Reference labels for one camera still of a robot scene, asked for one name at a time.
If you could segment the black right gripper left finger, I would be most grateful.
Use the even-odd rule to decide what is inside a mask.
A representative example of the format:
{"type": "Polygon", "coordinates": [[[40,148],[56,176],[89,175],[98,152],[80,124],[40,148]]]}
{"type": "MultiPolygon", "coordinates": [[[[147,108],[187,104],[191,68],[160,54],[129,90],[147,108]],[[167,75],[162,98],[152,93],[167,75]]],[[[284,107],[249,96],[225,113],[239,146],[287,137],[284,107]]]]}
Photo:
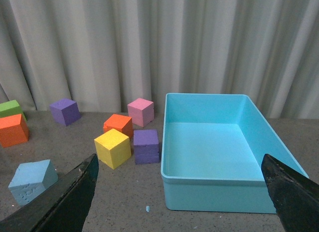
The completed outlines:
{"type": "Polygon", "coordinates": [[[2,232],[80,232],[99,172],[96,154],[0,223],[2,232]]]}

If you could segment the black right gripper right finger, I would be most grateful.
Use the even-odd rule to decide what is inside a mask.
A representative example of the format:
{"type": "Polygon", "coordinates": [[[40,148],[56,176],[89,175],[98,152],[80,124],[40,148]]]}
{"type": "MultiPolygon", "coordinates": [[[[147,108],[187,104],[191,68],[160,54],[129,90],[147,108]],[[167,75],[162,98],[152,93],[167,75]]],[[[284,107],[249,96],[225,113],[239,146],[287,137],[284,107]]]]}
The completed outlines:
{"type": "Polygon", "coordinates": [[[287,232],[319,230],[319,185],[265,154],[262,174],[276,213],[287,232]]]}

